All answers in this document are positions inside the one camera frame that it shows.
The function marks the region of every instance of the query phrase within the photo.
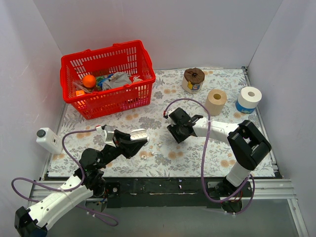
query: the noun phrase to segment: gray floor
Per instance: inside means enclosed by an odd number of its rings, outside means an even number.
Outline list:
[[[296,237],[287,200],[254,200],[232,217],[204,207],[137,207],[108,209],[120,219],[109,227],[75,208],[49,231],[49,237]]]

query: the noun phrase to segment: crumpled gray cloth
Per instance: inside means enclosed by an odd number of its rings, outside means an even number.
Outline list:
[[[102,84],[102,90],[109,90],[117,87],[132,84],[127,73],[117,72],[114,73],[108,80]]]

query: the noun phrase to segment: roll core hole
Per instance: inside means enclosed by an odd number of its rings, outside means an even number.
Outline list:
[[[215,100],[220,100],[222,98],[220,94],[214,94],[213,97]]]

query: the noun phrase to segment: spool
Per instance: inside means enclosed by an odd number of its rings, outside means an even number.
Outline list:
[[[204,72],[199,68],[186,69],[182,79],[182,88],[191,93],[198,93],[205,79]]]
[[[241,89],[236,101],[236,108],[244,114],[251,114],[262,98],[260,90],[255,87],[247,86]]]
[[[226,101],[227,95],[224,91],[212,89],[207,95],[205,107],[212,116],[217,116],[221,113]]]

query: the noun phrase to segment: tabletop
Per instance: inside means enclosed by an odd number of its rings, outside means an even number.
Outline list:
[[[185,69],[156,70],[156,82],[153,85],[151,103],[147,106],[127,110],[124,112],[104,116],[92,120],[85,120],[71,105],[67,106],[62,118],[62,127],[59,135],[76,130],[92,129],[96,125],[111,125],[115,129],[129,133],[138,128],[147,129],[149,143],[131,159],[118,157],[107,165],[104,176],[107,177],[199,177],[202,150],[205,138],[189,137],[177,144],[167,130],[168,123],[162,117],[166,106],[178,98],[192,98],[205,103],[210,90],[220,89],[226,92],[227,102],[220,115],[212,120],[230,123],[241,123],[245,119],[254,122],[262,131],[258,114],[254,111],[246,115],[237,111],[236,99],[240,90],[247,86],[241,69],[211,69],[202,68],[205,81],[197,94],[189,94],[182,89],[182,78]],[[181,107],[191,116],[198,114],[206,116],[201,106],[192,101],[179,101],[170,108]],[[66,138],[65,145],[69,152],[80,159],[86,148],[101,150],[104,147],[103,139],[97,132],[80,133]],[[236,159],[229,145],[210,139],[208,141],[205,158],[205,176],[226,176],[235,164]],[[64,151],[55,155],[50,161],[49,177],[69,177],[77,169],[77,165]],[[270,156],[252,171],[254,176],[271,177],[274,170]]]

